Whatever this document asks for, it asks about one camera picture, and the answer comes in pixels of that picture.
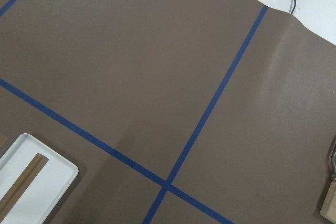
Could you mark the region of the white towel rack stand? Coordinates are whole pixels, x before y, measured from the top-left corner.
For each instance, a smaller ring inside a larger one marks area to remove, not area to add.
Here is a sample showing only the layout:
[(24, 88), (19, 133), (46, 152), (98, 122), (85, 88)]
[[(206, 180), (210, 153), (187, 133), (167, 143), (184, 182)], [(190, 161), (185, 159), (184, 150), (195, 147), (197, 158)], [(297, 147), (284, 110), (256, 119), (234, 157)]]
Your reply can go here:
[(30, 134), (1, 157), (1, 223), (43, 223), (78, 167)]

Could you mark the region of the wooden cutting board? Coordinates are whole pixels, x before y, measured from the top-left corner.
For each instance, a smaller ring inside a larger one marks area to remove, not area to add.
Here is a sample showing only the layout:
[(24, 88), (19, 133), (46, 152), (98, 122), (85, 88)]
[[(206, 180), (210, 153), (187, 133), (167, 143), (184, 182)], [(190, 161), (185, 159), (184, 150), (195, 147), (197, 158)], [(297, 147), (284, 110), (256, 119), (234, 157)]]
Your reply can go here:
[(329, 158), (330, 186), (322, 204), (320, 215), (335, 223), (335, 137), (333, 138)]

